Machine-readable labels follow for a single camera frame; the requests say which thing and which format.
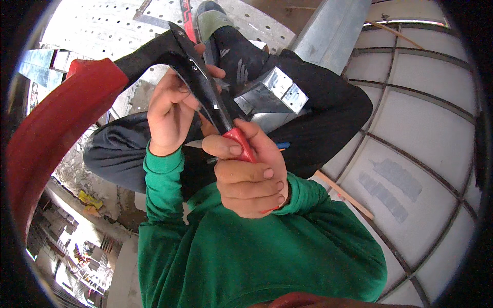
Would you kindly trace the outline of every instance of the white panel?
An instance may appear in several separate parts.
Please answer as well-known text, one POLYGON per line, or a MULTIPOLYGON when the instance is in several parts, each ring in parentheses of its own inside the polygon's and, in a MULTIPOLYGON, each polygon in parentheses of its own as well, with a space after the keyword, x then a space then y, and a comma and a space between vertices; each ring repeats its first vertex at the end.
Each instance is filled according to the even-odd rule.
POLYGON ((406 0, 384 1, 370 6, 366 20, 380 21, 382 14, 387 20, 427 20, 445 23, 442 10, 434 1, 406 0))
MULTIPOLYGON (((382 94, 383 89, 380 88, 375 88, 375 87, 367 87, 367 86, 358 86, 360 87, 363 91, 365 91, 366 95, 368 95, 368 98, 371 100, 371 103, 373 104, 373 113, 375 113, 375 107, 378 103, 378 100, 380 99, 380 95, 382 94)), ((363 129, 365 130, 368 127, 368 121, 366 121, 365 125, 363 125, 363 129)))
POLYGON ((469 186, 467 187, 464 198, 467 200, 467 202, 469 202, 476 213, 479 212, 481 191, 479 190, 479 187, 476 187, 476 173, 474 172, 474 170, 472 172, 471 181, 469 183, 469 186))
MULTIPOLYGON (((460 39, 455 36, 445 32, 411 28, 403 28, 401 32, 426 50, 441 52, 468 62, 460 39)), ((415 45, 401 38, 397 41, 397 46, 416 48, 415 45)))
POLYGON ((385 30, 362 31, 355 48, 393 47, 395 35, 385 30))
POLYGON ((373 230, 373 228, 366 222, 366 220, 361 216, 361 214, 354 208, 354 206, 349 203, 346 199, 341 199, 337 196, 337 192, 332 189, 329 193, 329 196, 334 201, 344 201, 349 209, 358 217, 361 223, 368 229, 373 238, 377 241, 377 243, 382 248, 385 256, 385 263, 387 264, 387 283, 385 284, 384 290, 382 293, 390 290, 403 276, 404 270, 402 269, 399 261, 394 257, 392 251, 385 245, 384 241, 377 235, 377 233, 373 230))
POLYGON ((461 67, 429 57, 399 54, 392 81, 447 100, 475 113, 471 73, 461 67))
POLYGON ((472 157, 474 125, 445 108, 390 92, 372 132, 413 155, 460 191, 472 157))
POLYGON ((431 258, 417 272, 417 277, 431 302, 443 292, 469 247, 474 222, 463 207, 431 258))
POLYGON ((363 135, 357 133, 354 137, 346 144, 339 153, 332 157, 325 165, 323 165, 322 170, 333 180, 342 171, 344 165, 348 162, 349 157, 356 150, 356 146, 359 141, 363 138, 363 135))
POLYGON ((361 54, 351 59, 346 76, 350 79, 384 82, 391 58, 390 53, 361 54))
POLYGON ((372 139, 341 187, 375 215, 411 267, 436 240, 456 202, 422 169, 372 139))
POLYGON ((413 283, 409 280, 379 303, 387 305, 415 305, 418 307, 423 307, 423 302, 421 301, 420 296, 414 288, 413 283))

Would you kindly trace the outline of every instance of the concrete wall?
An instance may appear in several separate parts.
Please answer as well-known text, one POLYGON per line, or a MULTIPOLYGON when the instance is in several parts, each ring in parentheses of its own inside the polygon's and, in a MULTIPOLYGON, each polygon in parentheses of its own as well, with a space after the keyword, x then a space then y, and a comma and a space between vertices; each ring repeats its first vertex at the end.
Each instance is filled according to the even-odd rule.
POLYGON ((137 245, 133 236, 123 243, 109 288, 106 308, 141 308, 141 290, 137 272, 137 245))

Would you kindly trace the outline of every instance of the green shoe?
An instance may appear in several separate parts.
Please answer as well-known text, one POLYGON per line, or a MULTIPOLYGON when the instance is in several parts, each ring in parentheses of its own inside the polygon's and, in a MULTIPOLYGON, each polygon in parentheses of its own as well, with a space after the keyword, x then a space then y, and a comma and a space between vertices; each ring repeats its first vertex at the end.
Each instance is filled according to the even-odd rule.
POLYGON ((197 28, 199 31, 199 41, 206 46, 204 61, 207 64, 217 66, 219 62, 219 52, 212 34, 224 26, 234 27, 235 25, 228 18, 222 7, 214 1, 202 2, 197 9, 197 28))

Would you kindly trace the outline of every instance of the wooden plank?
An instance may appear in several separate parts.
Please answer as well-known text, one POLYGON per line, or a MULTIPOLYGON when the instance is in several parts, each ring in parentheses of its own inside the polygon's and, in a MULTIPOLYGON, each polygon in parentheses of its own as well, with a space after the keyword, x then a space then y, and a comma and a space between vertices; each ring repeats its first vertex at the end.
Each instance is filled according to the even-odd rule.
POLYGON ((419 46, 418 44, 416 44, 414 41, 408 39, 405 35, 403 35, 401 32, 399 31, 396 31, 394 29, 391 29, 385 25, 382 25, 382 24, 379 24, 379 23, 376 23, 374 21, 365 21, 365 23, 368 23, 368 24, 371 24, 372 26, 375 26, 375 27, 378 27, 380 29, 384 29, 384 30, 387 30, 389 31, 390 33, 402 38, 402 39, 405 39, 406 41, 410 42, 411 44, 413 44, 414 46, 420 48, 420 49, 424 49, 423 47, 419 46))
POLYGON ((333 180, 331 180, 328 176, 324 175, 320 170, 315 172, 315 175, 321 178, 325 183, 327 183, 330 187, 332 187, 335 191, 340 193, 346 200, 348 200, 354 207, 356 207, 363 215, 373 220, 375 216, 364 206, 361 205, 358 201, 356 201, 353 197, 351 197, 347 192, 344 191, 339 185, 337 185, 333 180))

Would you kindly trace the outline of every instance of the red plastic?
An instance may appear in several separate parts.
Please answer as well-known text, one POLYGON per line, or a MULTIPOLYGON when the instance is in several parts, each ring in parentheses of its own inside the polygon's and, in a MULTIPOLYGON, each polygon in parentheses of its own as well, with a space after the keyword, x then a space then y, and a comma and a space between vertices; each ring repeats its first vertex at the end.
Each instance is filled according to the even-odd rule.
POLYGON ((241 155, 237 158, 237 160, 241 160, 244 162, 250 162, 250 163, 256 163, 257 162, 257 159, 255 158, 255 156, 253 154, 253 150, 250 147, 248 140, 245 138, 245 135, 243 134, 243 132, 239 128, 237 128, 237 127, 233 128, 229 132, 225 133, 223 135, 223 137, 234 140, 242 146, 243 151, 242 151, 241 155))
POLYGON ((6 149, 12 215, 26 242, 37 201, 68 150, 128 83, 110 60, 74 60, 67 79, 22 121, 6 149))

